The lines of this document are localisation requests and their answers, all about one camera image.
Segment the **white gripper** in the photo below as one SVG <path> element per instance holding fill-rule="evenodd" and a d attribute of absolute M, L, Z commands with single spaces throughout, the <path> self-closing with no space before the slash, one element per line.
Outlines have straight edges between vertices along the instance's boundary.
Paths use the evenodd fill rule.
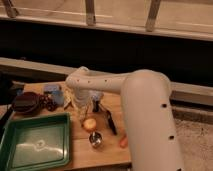
<path fill-rule="evenodd" d="M 74 93 L 74 104 L 78 108 L 87 107 L 90 101 L 90 93 L 86 89 L 75 88 Z"/>

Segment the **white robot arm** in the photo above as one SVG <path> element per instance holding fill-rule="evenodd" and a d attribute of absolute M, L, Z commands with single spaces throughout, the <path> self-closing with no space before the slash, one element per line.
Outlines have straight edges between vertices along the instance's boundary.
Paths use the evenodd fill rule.
<path fill-rule="evenodd" d="M 66 78 L 66 85 L 120 95 L 133 171 L 185 171 L 166 75 L 142 69 L 91 76 L 81 67 Z"/>

